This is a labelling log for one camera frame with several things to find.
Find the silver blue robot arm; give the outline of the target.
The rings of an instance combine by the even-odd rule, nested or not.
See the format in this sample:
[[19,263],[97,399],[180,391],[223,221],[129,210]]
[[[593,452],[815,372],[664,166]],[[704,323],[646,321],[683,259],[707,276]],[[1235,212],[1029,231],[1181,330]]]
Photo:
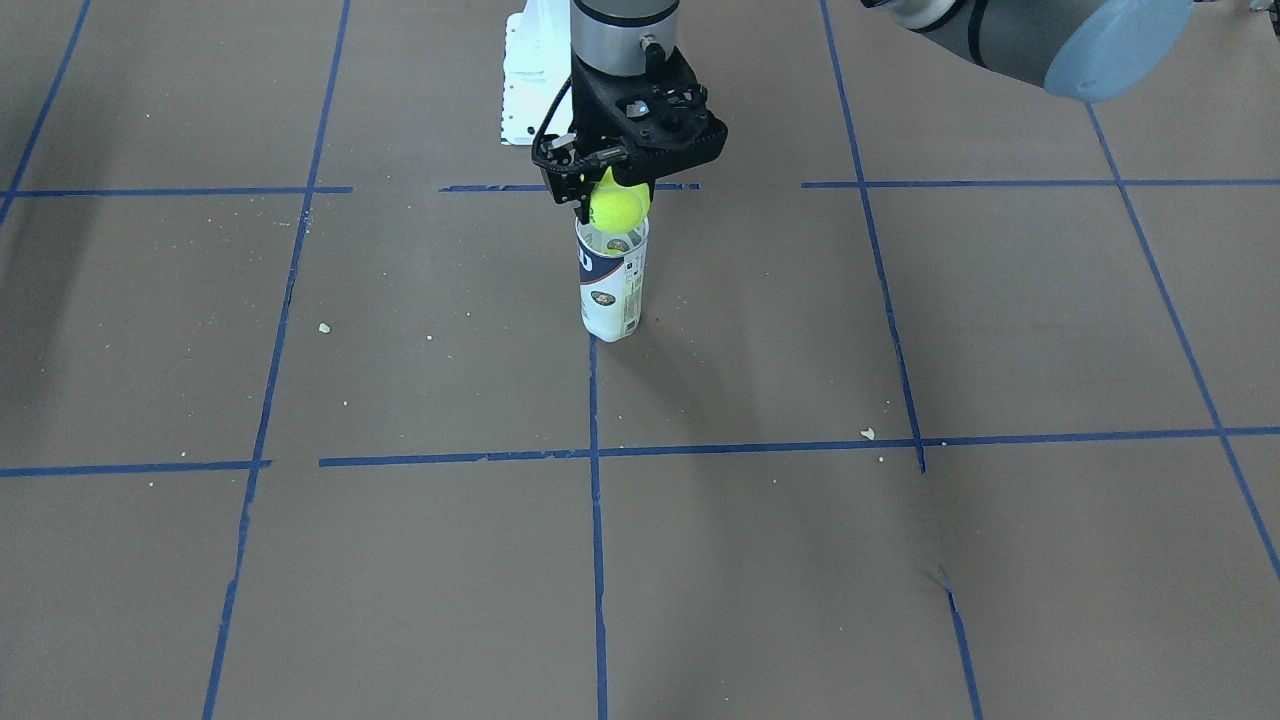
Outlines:
[[[1172,50],[1190,1],[868,1],[900,29],[997,76],[1079,102],[1139,85]],[[572,1],[566,132],[541,126],[532,161],[559,202],[612,173],[653,184],[714,161],[727,126],[677,45],[677,1]]]

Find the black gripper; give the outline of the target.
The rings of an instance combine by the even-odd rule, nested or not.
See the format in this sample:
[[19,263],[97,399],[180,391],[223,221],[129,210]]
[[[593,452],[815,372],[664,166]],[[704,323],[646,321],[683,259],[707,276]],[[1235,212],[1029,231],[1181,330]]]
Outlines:
[[714,161],[730,132],[678,49],[650,72],[611,76],[572,59],[577,154],[600,154],[621,184],[653,183]]

